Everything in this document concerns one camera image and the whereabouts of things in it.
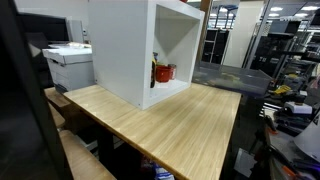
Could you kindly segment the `grey plastic container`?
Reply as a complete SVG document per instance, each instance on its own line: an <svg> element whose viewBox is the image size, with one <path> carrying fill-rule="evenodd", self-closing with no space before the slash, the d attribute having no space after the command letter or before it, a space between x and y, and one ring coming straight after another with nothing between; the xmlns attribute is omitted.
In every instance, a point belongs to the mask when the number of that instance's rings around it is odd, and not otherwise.
<svg viewBox="0 0 320 180"><path fill-rule="evenodd" d="M194 83L263 97L272 78L261 70L244 69L200 61L195 65Z"/></svg>

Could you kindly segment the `red mug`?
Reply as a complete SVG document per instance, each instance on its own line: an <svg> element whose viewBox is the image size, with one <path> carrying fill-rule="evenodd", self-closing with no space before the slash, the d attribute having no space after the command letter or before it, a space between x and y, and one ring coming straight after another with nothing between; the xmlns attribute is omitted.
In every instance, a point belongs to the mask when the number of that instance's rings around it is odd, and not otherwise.
<svg viewBox="0 0 320 180"><path fill-rule="evenodd" d="M167 66L156 67L156 81L159 83L165 83L170 80L171 68Z"/></svg>

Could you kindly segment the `red tin can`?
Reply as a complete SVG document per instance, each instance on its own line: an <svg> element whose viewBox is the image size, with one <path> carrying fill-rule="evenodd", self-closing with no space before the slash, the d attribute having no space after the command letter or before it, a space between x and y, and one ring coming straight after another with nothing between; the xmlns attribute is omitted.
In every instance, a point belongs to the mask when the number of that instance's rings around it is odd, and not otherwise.
<svg viewBox="0 0 320 180"><path fill-rule="evenodd" d="M176 65L168 64L168 67L170 68L170 80L174 80L176 75Z"/></svg>

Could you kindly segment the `white cube shelf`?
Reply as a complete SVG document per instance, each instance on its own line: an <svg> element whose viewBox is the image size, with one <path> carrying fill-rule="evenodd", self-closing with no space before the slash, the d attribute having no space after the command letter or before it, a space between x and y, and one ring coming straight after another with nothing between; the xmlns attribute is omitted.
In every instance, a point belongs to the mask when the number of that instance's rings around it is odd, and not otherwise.
<svg viewBox="0 0 320 180"><path fill-rule="evenodd" d="M89 0L88 18L98 85L142 110L191 86L203 11L181 0ZM150 88L153 52L176 75Z"/></svg>

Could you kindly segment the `light wooden bench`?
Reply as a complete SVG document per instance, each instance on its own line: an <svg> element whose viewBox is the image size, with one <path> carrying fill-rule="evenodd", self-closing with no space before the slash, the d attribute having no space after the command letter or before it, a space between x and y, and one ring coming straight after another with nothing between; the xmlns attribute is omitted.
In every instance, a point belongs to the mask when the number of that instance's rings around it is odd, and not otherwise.
<svg viewBox="0 0 320 180"><path fill-rule="evenodd" d="M114 175L66 127L77 109L54 87L45 89L58 135L74 180L116 180Z"/></svg>

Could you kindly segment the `white cardboard file box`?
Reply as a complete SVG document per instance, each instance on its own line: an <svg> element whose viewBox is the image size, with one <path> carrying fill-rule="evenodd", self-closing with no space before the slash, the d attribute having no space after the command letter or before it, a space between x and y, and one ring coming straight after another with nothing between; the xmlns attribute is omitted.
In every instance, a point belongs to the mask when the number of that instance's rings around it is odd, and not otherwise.
<svg viewBox="0 0 320 180"><path fill-rule="evenodd" d="M90 48L43 49L54 86L68 92L95 84Z"/></svg>

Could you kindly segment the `black monitor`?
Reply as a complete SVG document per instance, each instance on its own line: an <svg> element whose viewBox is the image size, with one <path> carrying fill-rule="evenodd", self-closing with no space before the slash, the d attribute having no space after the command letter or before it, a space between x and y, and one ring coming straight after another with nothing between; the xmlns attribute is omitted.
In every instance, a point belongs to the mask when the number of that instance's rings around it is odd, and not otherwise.
<svg viewBox="0 0 320 180"><path fill-rule="evenodd" d="M27 33L42 33L49 41L69 40L65 18L32 13L19 13L18 17Z"/></svg>

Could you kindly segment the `yellow tool on bench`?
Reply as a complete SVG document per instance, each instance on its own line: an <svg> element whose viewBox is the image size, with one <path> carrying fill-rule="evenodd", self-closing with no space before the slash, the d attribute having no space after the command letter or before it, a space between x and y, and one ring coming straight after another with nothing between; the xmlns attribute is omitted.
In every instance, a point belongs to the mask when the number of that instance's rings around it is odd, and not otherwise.
<svg viewBox="0 0 320 180"><path fill-rule="evenodd" d="M279 95L290 91L291 88L287 85L281 85L276 90L273 91L273 94Z"/></svg>

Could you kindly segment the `white black device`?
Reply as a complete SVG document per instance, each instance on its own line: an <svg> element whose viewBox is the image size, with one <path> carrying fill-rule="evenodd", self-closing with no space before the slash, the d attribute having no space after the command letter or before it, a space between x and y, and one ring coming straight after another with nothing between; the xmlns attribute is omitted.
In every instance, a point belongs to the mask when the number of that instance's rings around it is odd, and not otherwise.
<svg viewBox="0 0 320 180"><path fill-rule="evenodd" d="M286 102L284 107L290 109L293 114L310 115L312 113L312 107L305 104L304 100L304 96L297 96L293 100Z"/></svg>

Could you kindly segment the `black foreground post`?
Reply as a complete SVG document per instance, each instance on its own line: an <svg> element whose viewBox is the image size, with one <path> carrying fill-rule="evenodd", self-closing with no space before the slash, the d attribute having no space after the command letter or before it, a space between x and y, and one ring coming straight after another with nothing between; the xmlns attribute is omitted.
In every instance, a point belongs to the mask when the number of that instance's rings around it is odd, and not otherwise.
<svg viewBox="0 0 320 180"><path fill-rule="evenodd" d="M0 0L1 180L73 180L14 0Z"/></svg>

